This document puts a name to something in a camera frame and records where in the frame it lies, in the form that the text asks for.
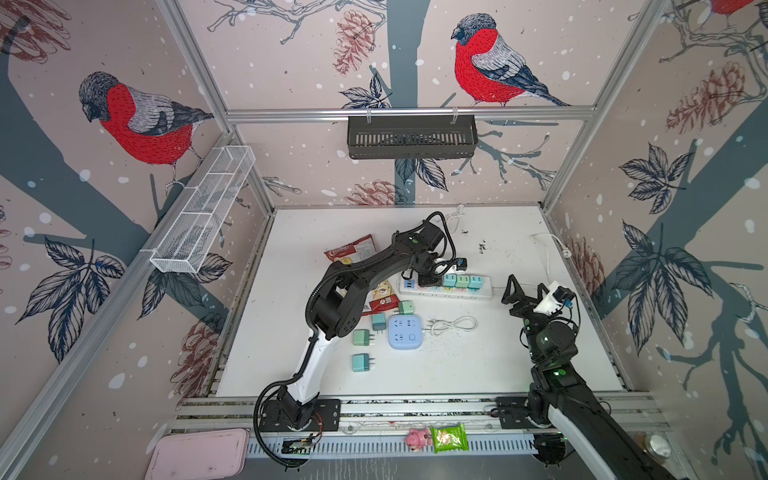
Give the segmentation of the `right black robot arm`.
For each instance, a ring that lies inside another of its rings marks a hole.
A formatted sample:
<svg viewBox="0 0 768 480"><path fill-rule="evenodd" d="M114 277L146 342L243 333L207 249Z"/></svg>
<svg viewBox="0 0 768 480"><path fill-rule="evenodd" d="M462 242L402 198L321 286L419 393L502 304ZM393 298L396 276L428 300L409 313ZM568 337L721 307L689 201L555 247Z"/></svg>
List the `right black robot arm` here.
<svg viewBox="0 0 768 480"><path fill-rule="evenodd" d="M519 340L529 354L531 383L525 397L496 399L504 429L553 428L597 479L671 479L604 408L575 370L581 311L573 290L539 284L529 296L508 277L501 303L523 321Z"/></svg>

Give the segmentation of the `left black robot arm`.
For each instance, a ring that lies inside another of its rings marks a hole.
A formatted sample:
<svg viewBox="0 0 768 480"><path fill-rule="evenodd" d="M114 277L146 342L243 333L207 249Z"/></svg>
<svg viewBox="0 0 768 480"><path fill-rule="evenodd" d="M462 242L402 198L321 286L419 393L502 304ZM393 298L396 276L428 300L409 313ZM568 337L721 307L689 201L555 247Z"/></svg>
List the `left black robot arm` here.
<svg viewBox="0 0 768 480"><path fill-rule="evenodd" d="M254 431L267 425L263 414L269 403L278 407L279 424L299 430L312 420L336 344L359 324L370 291L406 270L420 278L436 277L456 260L446 216L434 211L416 227L393 233L390 245L373 256L350 264L333 262L306 303L310 336L297 371L260 392L254 405Z"/></svg>

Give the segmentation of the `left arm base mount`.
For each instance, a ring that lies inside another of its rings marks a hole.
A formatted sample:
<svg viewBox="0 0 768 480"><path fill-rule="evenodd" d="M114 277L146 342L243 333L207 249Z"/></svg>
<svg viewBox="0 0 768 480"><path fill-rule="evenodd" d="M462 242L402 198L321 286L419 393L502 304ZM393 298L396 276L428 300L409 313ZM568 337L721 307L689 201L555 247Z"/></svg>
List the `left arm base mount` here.
<svg viewBox="0 0 768 480"><path fill-rule="evenodd" d="M255 420L260 432L336 432L340 416L339 399L320 398L307 405L283 399L264 401Z"/></svg>

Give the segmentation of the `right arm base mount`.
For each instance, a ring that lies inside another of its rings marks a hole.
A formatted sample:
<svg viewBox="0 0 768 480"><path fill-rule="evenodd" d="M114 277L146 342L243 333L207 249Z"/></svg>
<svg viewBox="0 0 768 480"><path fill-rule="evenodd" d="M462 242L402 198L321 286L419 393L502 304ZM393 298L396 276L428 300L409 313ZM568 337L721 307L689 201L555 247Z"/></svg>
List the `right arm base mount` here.
<svg viewBox="0 0 768 480"><path fill-rule="evenodd" d="M501 396L495 399L493 416L502 430L533 430L549 428L549 423L536 422L531 417L526 396Z"/></svg>

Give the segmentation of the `white colourful power strip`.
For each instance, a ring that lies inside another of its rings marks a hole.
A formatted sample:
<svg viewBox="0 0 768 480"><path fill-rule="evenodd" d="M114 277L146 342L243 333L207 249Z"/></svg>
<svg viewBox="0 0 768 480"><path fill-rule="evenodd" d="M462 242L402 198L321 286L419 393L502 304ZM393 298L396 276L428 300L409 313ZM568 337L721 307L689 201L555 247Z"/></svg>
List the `white colourful power strip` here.
<svg viewBox="0 0 768 480"><path fill-rule="evenodd" d="M418 277L414 276L400 279L398 289L406 295L483 301L493 298L491 278L478 275L447 274L439 285L433 286L421 286Z"/></svg>

